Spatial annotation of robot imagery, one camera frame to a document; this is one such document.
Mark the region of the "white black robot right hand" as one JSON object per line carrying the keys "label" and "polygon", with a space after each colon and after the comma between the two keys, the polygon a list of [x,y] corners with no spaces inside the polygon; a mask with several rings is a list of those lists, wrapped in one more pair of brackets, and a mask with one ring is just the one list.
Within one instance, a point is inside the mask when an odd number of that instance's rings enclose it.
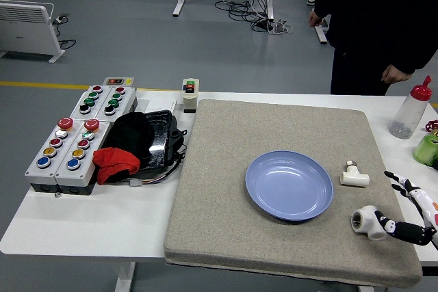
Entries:
{"label": "white black robot right hand", "polygon": [[393,238],[415,245],[432,243],[437,249],[437,203],[421,187],[413,184],[409,179],[389,171],[384,171],[384,174],[396,182],[396,184],[391,185],[392,188],[399,191],[402,196],[408,198],[415,205],[424,220],[424,226],[396,222],[376,210],[374,214],[378,223]]}

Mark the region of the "person's right hand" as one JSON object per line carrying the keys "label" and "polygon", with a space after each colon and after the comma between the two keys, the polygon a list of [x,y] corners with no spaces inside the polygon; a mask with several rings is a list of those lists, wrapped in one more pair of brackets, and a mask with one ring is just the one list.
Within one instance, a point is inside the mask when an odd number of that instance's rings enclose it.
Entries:
{"label": "person's right hand", "polygon": [[322,24],[324,17],[318,16],[314,10],[312,10],[309,14],[308,24],[310,27],[317,27]]}

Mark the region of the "person's left hand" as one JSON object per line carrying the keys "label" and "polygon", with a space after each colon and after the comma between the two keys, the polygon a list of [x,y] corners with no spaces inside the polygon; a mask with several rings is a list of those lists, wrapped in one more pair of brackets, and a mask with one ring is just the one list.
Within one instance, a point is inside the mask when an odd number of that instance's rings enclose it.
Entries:
{"label": "person's left hand", "polygon": [[407,81],[411,78],[411,74],[402,72],[398,70],[392,64],[388,65],[388,67],[382,73],[381,81],[386,84],[394,84],[402,81]]}

